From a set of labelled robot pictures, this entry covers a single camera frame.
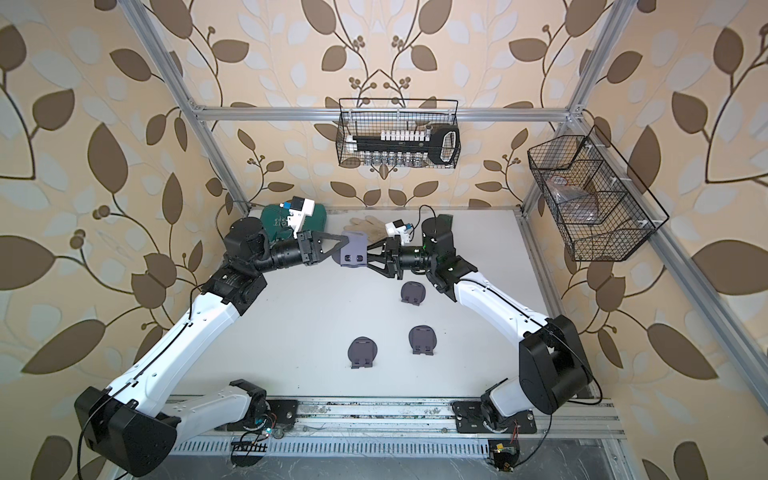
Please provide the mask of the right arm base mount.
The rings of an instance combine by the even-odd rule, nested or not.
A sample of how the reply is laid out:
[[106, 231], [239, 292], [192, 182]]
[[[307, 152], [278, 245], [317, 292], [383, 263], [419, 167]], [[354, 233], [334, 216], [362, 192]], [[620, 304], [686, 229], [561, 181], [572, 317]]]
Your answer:
[[456, 430], [460, 434], [534, 434], [538, 431], [531, 410], [524, 410], [512, 416], [503, 416], [490, 402], [475, 400], [451, 403]]

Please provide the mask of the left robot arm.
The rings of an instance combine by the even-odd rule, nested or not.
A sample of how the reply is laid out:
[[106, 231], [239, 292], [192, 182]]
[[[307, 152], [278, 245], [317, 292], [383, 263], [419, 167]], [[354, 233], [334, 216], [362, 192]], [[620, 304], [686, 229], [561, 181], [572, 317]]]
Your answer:
[[200, 356], [266, 288], [266, 273], [321, 263], [348, 242], [345, 235], [321, 231], [301, 231], [270, 242], [259, 219], [234, 222], [224, 238], [220, 268], [201, 285], [182, 318], [107, 387], [89, 387], [76, 399], [77, 448], [89, 448], [141, 477], [157, 468], [177, 444], [219, 426], [242, 423], [255, 432], [272, 428], [265, 389], [243, 379], [185, 401], [171, 413], [163, 408]]

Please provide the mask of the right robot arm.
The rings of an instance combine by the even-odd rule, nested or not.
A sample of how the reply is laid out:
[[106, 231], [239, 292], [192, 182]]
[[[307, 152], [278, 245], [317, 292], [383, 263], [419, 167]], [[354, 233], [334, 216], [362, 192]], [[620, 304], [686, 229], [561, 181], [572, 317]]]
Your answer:
[[368, 247], [368, 267], [388, 278], [408, 270], [424, 275], [441, 294], [469, 308], [517, 347], [518, 370], [483, 394], [490, 412], [503, 418], [536, 409], [551, 415], [594, 381], [574, 323], [549, 317], [501, 292], [454, 246], [446, 215], [421, 224], [422, 244], [412, 246], [399, 234]]

